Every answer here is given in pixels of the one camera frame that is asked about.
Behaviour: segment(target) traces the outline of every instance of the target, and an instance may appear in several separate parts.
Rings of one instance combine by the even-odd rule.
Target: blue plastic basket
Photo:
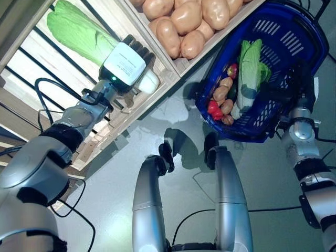
[[[329,45],[317,20],[294,3],[265,2],[245,19],[229,36],[212,66],[205,87],[196,99],[196,106],[206,122],[221,136],[242,142],[264,142],[273,137],[281,111],[286,104],[265,100],[259,95],[251,109],[226,126],[213,120],[207,113],[207,104],[221,79],[227,77],[227,68],[237,62],[243,40],[262,40],[260,61],[272,71],[267,85],[286,89],[287,72],[299,59],[309,63],[314,75],[325,59]]]

